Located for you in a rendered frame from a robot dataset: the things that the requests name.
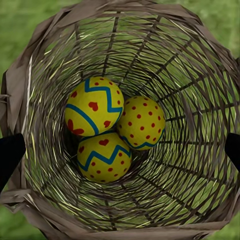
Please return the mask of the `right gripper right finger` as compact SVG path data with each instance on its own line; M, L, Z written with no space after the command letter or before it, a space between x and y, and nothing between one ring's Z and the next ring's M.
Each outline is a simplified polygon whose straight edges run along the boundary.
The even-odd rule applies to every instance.
M226 137L224 150L240 172L240 135L229 133Z

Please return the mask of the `easter egg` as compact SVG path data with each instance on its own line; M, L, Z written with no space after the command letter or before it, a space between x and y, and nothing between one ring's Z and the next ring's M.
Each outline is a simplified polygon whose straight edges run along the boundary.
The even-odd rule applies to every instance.
M82 136L94 136L115 128L125 105L122 89L107 76L93 76L73 88L65 107L65 122L70 132Z
M82 136L76 150L81 173L99 184L118 180L132 164L132 149L113 127L98 135Z
M166 116L157 103L157 98L132 96L124 100L124 109L120 119L114 125L122 140L132 149L144 154L145 150L159 146L164 140L167 129Z

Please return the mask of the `wicker basket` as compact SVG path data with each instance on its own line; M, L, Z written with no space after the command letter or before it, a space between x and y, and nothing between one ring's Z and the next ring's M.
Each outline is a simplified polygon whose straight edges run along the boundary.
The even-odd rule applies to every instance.
M157 18L140 17L156 15L158 15ZM120 17L137 17L138 20L146 20L151 23L135 23L120 19ZM160 20L162 17L178 27L161 23ZM79 24L80 20L96 20L98 18L111 19ZM95 23L103 24L113 19L114 26L112 31L97 34L89 40L81 41L93 33L80 35L81 29L79 26ZM119 20L132 23L133 26L144 27L144 29L129 27L133 30L117 30ZM186 34L190 37L190 40L183 39L176 34L172 35L162 31L157 25ZM65 29L70 26L71 28L62 36ZM137 32L143 32L146 33L146 35L137 34ZM157 32L164 34L168 39L157 34ZM114 39L118 33L127 33L131 36L138 37L138 39ZM153 39L151 36L155 36L161 41ZM203 45L199 36L206 41L213 52ZM180 44L172 37L182 40L185 45ZM74 38L76 38L76 41L69 45ZM45 53L46 48L59 39L60 41L56 46L48 53ZM154 57L154 54L148 52L153 51L156 54L158 53L158 51L148 48L146 45L148 41L159 44L163 49L173 54L173 56L163 64L163 61L158 60ZM180 49L174 47L168 41L175 43ZM132 45L132 47L126 46L125 49L133 49L138 52L121 51L113 48L112 45L117 42ZM191 45L192 42L198 44L203 53L196 50ZM65 48L75 43L76 45L71 51L66 52L59 58L60 63L55 65L54 68L51 68L51 66L58 61L56 59L57 56L61 54ZM108 46L107 49L94 52L105 45ZM170 51L165 46L172 48L176 53ZM190 52L187 47L192 48L198 57ZM202 63L206 69L184 55L182 53L183 51ZM141 52L147 53L153 58L140 55ZM106 55L106 57L101 60L102 62L95 60L84 64L89 60L103 55ZM133 60L113 57L115 55L129 55ZM179 55L189 62L191 66L188 65L188 67L190 67L199 78L194 78L183 61L178 57ZM213 70L204 62L200 55L209 61ZM222 65L216 63L210 55L218 59ZM180 59L183 68L189 76L184 72L176 58ZM175 61L182 71L173 65L171 63L172 61ZM70 73L66 76L60 76L63 71L76 64L78 65L73 68ZM190 80L190 83L187 82L187 84L184 85L168 72L166 69L168 64L171 64L184 74ZM158 71L155 73L145 65L150 65ZM111 67L120 68L121 70L116 70L116 72L111 73L106 72L106 68L109 69ZM168 73L169 77L163 73L163 70ZM224 71L226 72L229 85L224 79ZM174 86L159 76L159 73L169 78ZM220 78L224 91L214 76L214 73ZM172 129L170 141L168 141L166 137L167 129L164 130L163 140L158 142L159 145L157 148L159 148L159 150L157 148L155 148L155 150L154 148L152 148L152 150L145 150L142 157L130 165L129 170L121 178L105 184L96 183L84 177L76 160L77 147L71 131L69 131L69 141L66 139L67 125L65 109L70 97L69 94L72 93L72 90L80 83L79 81L82 82L93 76L106 77L112 82L115 82L121 89L125 100L133 96L142 96L140 93L149 98L153 94L158 100L156 102L160 104L164 111L166 124L167 122L171 121L171 123L173 123L174 121L175 128L179 129L180 132L179 141L178 139L175 140L173 136L174 130ZM172 77L182 83L183 86L179 86ZM209 81L215 106L210 100L209 92L205 84L204 78L206 77ZM232 160L230 160L227 165L227 153L225 153L221 166L222 154L227 140L225 137L225 127L227 129L226 136L228 137L228 134L231 133L231 118L234 127L233 132L235 134L238 134L238 122L240 125L240 111L238 108L240 101L236 100L230 78L233 81L240 99L240 57L234 59L231 51L225 48L214 37L200 17L181 4L157 3L154 0L82 0L80 3L61 7L57 14L36 25L29 43L2 76L0 93L0 129L2 137L21 133L25 141L26 152L6 183L8 190L0 193L0 204L13 214L21 210L28 223L39 229L48 240L202 240L209 238L212 234L228 225L240 211L240 172L237 173L236 183L234 183L234 175L237 168ZM161 89L155 79L160 82L166 93ZM203 82L205 92L199 85L199 81ZM56 87L53 89L55 83ZM205 107L205 110L202 110L198 96L195 96L193 91L192 95L196 98L197 105L187 94L186 88L189 87L190 90L192 90L191 86L193 84L195 85L195 91L198 89L201 95L204 96L209 104L209 108L206 107L203 98L200 98ZM217 92L219 105L216 102L213 87ZM189 101L186 101L183 90L186 92L187 99L189 98L195 106L196 111L190 106ZM220 95L219 90L226 98L227 104ZM229 101L227 90L232 96L233 103ZM181 104L177 100L176 93L179 96ZM173 109L174 117L172 118L165 99L168 100ZM235 107L235 121L233 121L231 107ZM229 108L228 121L225 113L226 108ZM222 112L222 122L219 110ZM217 114L216 123L214 111L216 111ZM211 112L212 116L209 141L207 140L207 126L205 140L202 133L202 114L206 113L207 121L209 122L208 112ZM195 124L196 115L198 116L197 128ZM180 126L180 119L182 128ZM214 141L212 140L213 123L215 126ZM218 140L219 126L221 130L220 140ZM184 140L182 141L183 130ZM194 140L195 130L196 141ZM68 142L74 152L73 157L71 157ZM174 144L176 144L177 153L174 165L172 165ZM195 145L195 151L193 154L191 152L190 160L185 167L188 157L188 145L192 145L190 151ZM202 145L204 145L204 149L201 155ZM213 154L211 161L212 146ZM168 154L169 148L170 155ZM218 148L219 154L216 158ZM194 171L197 149L198 162ZM137 150L132 150L132 157L136 152ZM176 164L178 164L181 155L182 159L177 167ZM36 178L32 174L31 156L35 160ZM206 175L204 175L206 163L207 170ZM218 175L217 178L214 178L217 164ZM229 165L230 176L227 180ZM219 179L223 166L223 177ZM176 169L177 171L173 175L172 181L165 186L171 178L171 173ZM30 183L26 178L25 172L29 176ZM42 181L39 178L38 172L42 177ZM150 172L152 173L150 174ZM168 172L170 172L170 174L167 176L167 180L158 186L160 179ZM184 181L179 186L181 179L186 173L187 175ZM150 177L148 177L149 174L151 175ZM186 187L178 196L183 186L187 184L186 180L191 175L192 177L188 185L194 176L197 176L196 180L189 187L187 185L188 188ZM207 181L189 200L184 202L192 193L196 182L200 178L204 178L204 180L207 179ZM197 204L193 209L191 206L196 195L206 187L210 181L213 181L214 184L207 199L200 205ZM178 184L175 190L172 194L169 193L177 182ZM216 183L219 183L219 186L217 190L211 194ZM224 191L222 195L217 198L222 185L225 185ZM231 187L231 191L223 200L226 192ZM190 188L191 191L189 195L181 200ZM97 199L105 202L105 205L84 195L95 196ZM157 202L160 197L166 195L171 198L170 202L160 202L159 204L152 205ZM202 214L198 212L212 196L213 199L209 207ZM212 209L218 200L219 203L217 207ZM60 210L52 204L52 201L57 204ZM136 206L116 207L116 205L128 201L133 201ZM115 202L119 203L109 206L109 203ZM175 202L178 202L175 207L166 210ZM163 206L153 209L161 204L163 204ZM87 208L103 219L98 219L89 214L88 211L80 209L82 207ZM170 218L163 220L176 208L179 209L172 213ZM177 216L183 209L188 209L188 212ZM167 214L159 217L165 212L167 212ZM143 216L146 218L141 220L148 221L142 224L125 222L123 220ZM184 225L185 222L194 218L196 218L195 221ZM104 221L110 222L111 226L104 223ZM135 226L116 226L116 223ZM123 230L117 230L117 228Z

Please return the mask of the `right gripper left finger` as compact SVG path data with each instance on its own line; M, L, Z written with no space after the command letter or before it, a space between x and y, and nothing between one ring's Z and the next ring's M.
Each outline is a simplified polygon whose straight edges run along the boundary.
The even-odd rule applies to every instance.
M0 138L0 193L26 152L21 133Z

